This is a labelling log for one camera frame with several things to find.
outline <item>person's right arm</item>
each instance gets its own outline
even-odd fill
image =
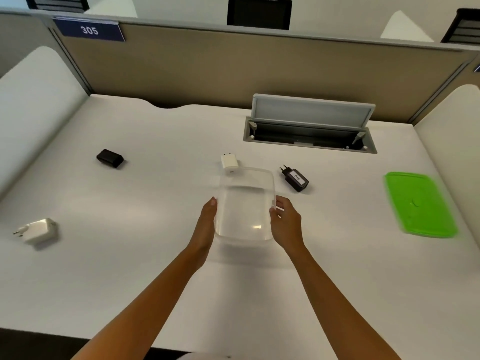
[[[390,345],[357,312],[303,243],[301,216],[276,197],[270,209],[272,234],[297,269],[308,299],[338,360],[399,360]]]

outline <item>plastic box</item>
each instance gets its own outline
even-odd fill
[[[275,199],[269,170],[238,167],[220,178],[215,233],[221,242],[261,246],[273,238],[269,208]]]

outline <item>blue sign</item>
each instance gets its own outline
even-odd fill
[[[88,18],[54,17],[63,36],[75,38],[102,39],[124,42],[122,30],[117,21],[103,21]]]

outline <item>green plastic lid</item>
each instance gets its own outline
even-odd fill
[[[411,234],[451,238],[457,226],[435,182],[427,175],[390,172],[385,182],[404,230]]]

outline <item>person's right hand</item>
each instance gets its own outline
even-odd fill
[[[288,198],[276,196],[276,207],[271,207],[270,224],[273,238],[288,255],[305,248],[302,237],[302,217]]]

